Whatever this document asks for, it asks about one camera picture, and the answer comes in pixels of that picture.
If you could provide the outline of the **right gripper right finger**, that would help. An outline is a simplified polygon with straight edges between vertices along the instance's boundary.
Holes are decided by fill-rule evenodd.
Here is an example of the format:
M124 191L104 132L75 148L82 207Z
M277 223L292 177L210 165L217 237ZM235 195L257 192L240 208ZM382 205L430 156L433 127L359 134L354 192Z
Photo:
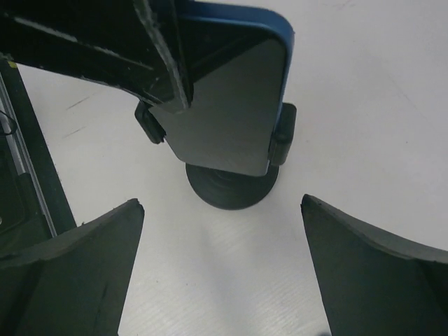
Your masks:
M447 252L311 195L302 219L331 335L446 335Z

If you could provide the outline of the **blue-edged black phone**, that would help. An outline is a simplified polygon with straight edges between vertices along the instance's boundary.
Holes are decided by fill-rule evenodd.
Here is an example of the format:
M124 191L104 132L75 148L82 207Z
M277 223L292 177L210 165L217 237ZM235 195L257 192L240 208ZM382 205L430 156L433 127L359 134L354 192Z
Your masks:
M264 8L200 1L187 1L179 19L192 102L151 114L179 160L264 175L293 53L290 22Z

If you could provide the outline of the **black clamp phone stand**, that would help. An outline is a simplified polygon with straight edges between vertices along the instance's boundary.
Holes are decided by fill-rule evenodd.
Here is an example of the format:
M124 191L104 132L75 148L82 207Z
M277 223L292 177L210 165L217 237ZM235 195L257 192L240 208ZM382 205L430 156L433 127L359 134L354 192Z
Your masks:
M135 117L154 144L167 142L197 196L224 210L246 209L276 183L293 142L297 109L278 114L196 106L180 114L139 102Z

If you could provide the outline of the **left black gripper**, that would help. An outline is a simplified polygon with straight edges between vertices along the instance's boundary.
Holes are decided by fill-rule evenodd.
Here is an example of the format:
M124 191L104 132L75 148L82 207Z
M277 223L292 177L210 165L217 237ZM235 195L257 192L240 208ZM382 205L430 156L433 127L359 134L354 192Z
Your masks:
M193 100L177 1L2 1L1 58L126 91L179 114Z

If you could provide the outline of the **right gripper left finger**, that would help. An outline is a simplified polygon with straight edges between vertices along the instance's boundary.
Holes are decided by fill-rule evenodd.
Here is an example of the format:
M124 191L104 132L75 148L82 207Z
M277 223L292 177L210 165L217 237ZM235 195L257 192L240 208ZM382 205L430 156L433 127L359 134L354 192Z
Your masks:
M130 199L1 256L2 335L117 335L144 224Z

